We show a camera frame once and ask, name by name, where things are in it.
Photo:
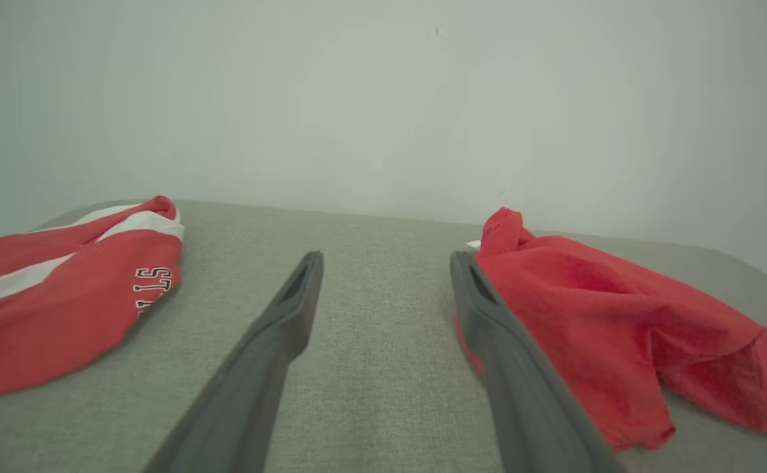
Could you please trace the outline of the red shorts with Bulls print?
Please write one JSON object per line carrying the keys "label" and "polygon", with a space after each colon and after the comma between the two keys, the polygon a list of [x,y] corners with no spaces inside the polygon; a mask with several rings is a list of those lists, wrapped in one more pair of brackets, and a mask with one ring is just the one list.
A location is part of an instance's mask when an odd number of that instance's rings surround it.
{"label": "red shorts with Bulls print", "polygon": [[86,368],[181,280],[169,198],[0,237],[0,395]]}

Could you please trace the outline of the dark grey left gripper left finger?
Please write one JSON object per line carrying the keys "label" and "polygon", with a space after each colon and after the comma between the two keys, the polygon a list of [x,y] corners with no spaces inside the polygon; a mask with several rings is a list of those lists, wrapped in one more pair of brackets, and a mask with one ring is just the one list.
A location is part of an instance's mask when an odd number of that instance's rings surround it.
{"label": "dark grey left gripper left finger", "polygon": [[143,473],[263,473],[290,364],[310,340],[324,272],[305,254]]}

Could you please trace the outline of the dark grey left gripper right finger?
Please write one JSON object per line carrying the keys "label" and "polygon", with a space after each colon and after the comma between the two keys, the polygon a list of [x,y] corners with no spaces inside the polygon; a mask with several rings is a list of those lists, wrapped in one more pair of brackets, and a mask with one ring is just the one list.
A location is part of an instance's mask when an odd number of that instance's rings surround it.
{"label": "dark grey left gripper right finger", "polygon": [[477,359],[505,473],[627,473],[474,255],[450,255],[456,321]]}

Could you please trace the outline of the red shirt with white sleeves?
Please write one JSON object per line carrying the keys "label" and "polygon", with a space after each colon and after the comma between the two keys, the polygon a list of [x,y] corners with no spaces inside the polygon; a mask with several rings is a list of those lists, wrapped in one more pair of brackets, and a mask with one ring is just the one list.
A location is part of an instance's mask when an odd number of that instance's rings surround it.
{"label": "red shirt with white sleeves", "polygon": [[690,287],[500,208],[476,262],[615,450],[674,436],[663,392],[767,434],[767,327]]}

